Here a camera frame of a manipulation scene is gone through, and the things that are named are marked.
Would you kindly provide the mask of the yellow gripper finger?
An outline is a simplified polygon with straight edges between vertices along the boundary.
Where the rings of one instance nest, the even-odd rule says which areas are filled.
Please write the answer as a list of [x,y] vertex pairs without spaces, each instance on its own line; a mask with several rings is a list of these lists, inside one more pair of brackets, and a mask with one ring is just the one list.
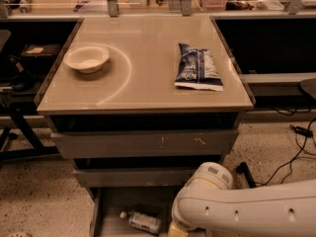
[[182,229],[176,223],[171,222],[168,229],[167,237],[188,237],[188,231]]

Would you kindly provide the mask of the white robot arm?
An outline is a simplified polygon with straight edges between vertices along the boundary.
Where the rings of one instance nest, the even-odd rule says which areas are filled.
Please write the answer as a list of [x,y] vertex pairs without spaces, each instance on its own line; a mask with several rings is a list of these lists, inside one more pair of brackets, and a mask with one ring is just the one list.
[[176,195],[168,237],[198,228],[266,237],[316,237],[316,181],[244,190],[223,166],[205,162]]

